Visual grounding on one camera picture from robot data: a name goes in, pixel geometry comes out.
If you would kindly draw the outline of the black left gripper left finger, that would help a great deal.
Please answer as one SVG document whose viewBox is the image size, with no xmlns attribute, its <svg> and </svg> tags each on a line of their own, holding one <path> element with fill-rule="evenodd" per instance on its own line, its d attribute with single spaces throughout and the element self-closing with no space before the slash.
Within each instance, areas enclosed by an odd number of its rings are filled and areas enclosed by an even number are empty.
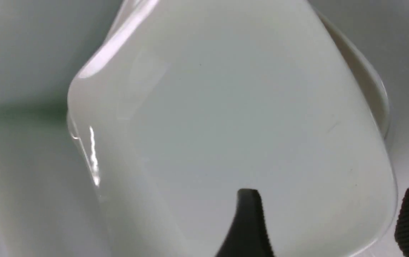
<svg viewBox="0 0 409 257">
<path fill-rule="evenodd" d="M 237 192 L 234 218 L 217 257 L 274 257 L 266 229 L 263 202 L 255 189 Z"/>
</svg>

